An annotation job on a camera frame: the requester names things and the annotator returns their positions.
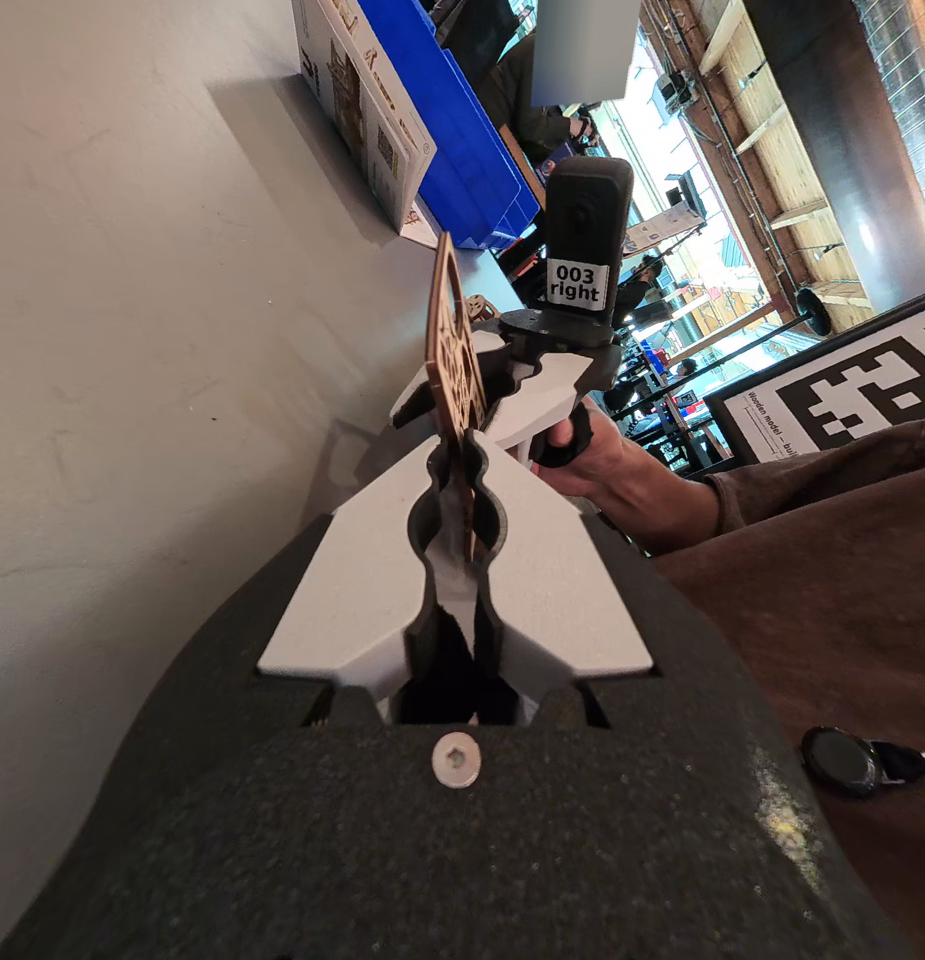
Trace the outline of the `person's brown shirt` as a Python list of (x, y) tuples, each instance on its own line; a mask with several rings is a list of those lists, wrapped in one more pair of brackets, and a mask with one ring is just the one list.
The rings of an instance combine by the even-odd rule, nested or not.
[[(798, 744), (814, 726), (925, 749), (925, 521), (758, 533), (656, 558), (719, 629)], [(842, 851), (925, 958), (925, 785), (816, 797)]]

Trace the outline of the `black round stand with pole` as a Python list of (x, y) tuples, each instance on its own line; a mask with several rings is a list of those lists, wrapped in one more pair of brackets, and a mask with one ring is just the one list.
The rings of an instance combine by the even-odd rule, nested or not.
[(624, 387), (624, 410), (631, 407), (647, 416), (662, 405), (662, 390), (672, 397), (686, 391), (705, 398), (721, 385), (769, 366), (814, 346), (833, 330), (828, 307), (809, 288), (796, 293), (796, 315), (789, 321), (762, 318), (740, 328), (668, 368), (661, 376), (644, 376), (633, 387)]

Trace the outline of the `person's right forearm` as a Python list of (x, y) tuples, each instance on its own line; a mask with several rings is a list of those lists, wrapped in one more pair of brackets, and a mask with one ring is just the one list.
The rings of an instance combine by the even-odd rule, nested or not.
[(653, 485), (648, 534), (632, 534), (651, 556), (698, 546), (722, 534), (840, 497), (925, 480), (925, 418), (851, 443), (780, 461), (741, 466), (691, 482)]

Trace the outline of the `person's right hand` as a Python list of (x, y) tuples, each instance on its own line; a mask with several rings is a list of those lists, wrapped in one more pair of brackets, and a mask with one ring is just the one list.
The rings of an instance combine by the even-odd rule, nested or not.
[(672, 485), (680, 478), (638, 444), (622, 436), (616, 423), (586, 397), (591, 429), (586, 450), (561, 467), (536, 462), (531, 471), (559, 494), (583, 498), (641, 549), (651, 555), (666, 551), (672, 508)]

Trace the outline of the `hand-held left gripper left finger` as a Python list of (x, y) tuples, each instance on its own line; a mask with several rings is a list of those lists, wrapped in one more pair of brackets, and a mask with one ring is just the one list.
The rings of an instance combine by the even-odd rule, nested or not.
[(474, 720), (474, 585), (448, 444), (426, 438), (327, 519), (257, 671), (361, 689), (397, 723)]

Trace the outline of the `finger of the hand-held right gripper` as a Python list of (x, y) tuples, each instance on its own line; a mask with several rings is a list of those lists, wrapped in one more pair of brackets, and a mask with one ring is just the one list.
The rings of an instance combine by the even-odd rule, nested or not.
[(569, 418), (578, 402), (577, 382), (593, 359), (576, 353), (544, 353), (512, 391), (490, 408), (485, 437), (519, 460), (538, 460), (549, 429)]
[[(477, 330), (473, 334), (474, 349), (479, 364), (480, 378), (485, 395), (486, 415), (505, 396), (516, 389), (512, 374), (512, 345), (494, 332)], [(425, 366), (421, 366), (408, 387), (403, 390), (391, 409), (391, 426), (401, 429), (424, 416), (434, 414), (436, 401), (429, 383)]]

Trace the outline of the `black round clip tag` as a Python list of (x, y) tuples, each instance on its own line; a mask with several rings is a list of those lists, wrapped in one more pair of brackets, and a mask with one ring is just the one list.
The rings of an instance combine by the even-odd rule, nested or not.
[(925, 751), (857, 736), (836, 726), (814, 726), (799, 744), (802, 766), (816, 785), (846, 798), (868, 799), (887, 787), (925, 778)]

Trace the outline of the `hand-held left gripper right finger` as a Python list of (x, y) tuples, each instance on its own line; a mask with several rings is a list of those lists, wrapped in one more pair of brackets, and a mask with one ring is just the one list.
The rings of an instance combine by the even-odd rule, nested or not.
[(653, 657), (592, 531), (602, 529), (484, 433), (463, 438), (476, 573), (474, 659), (485, 723), (530, 724), (549, 693), (651, 677)]

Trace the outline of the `blue plastic bin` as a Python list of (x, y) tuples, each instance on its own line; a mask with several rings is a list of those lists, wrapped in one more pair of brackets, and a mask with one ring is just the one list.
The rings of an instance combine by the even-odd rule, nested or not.
[(435, 144), (419, 195), (458, 248), (504, 250), (541, 208), (455, 58), (416, 1), (360, 2)]

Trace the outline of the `black framed marker sign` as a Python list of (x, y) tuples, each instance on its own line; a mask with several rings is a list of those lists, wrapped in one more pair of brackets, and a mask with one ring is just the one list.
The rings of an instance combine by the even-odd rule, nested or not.
[(925, 419), (925, 293), (706, 399), (747, 465)]

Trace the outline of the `white printed cardboard box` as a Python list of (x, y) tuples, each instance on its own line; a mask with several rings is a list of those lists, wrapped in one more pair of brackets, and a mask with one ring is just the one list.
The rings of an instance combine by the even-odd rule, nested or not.
[(434, 249), (421, 198), (437, 145), (359, 2), (291, 2), (300, 73), (397, 234)]

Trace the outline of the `wooden cutout panel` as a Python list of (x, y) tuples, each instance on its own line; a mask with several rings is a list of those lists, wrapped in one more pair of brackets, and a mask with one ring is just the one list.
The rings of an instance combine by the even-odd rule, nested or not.
[(460, 495), (463, 557), (471, 562), (476, 551), (472, 527), (474, 494), (464, 469), (464, 439), (470, 429), (482, 428), (489, 404), (454, 244), (447, 231), (439, 234), (435, 249), (424, 367), (432, 392), (437, 429), (447, 444), (450, 474)]

